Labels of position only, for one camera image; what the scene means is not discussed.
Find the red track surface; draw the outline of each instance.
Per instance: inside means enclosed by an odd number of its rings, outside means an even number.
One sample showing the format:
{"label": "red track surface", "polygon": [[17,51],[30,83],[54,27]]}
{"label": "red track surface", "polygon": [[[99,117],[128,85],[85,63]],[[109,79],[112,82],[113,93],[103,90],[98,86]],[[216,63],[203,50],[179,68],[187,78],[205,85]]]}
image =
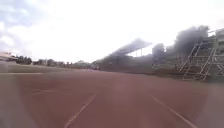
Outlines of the red track surface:
{"label": "red track surface", "polygon": [[224,127],[218,85],[98,71],[2,75],[0,82],[1,128]]}

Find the sky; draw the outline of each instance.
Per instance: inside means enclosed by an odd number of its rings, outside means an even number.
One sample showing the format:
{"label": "sky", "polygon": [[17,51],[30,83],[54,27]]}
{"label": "sky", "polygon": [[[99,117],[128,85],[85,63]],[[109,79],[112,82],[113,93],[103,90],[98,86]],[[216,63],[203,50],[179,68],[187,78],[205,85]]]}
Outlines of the sky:
{"label": "sky", "polygon": [[223,0],[0,0],[0,51],[92,62],[138,38],[172,45],[188,27],[223,28],[223,13]]}

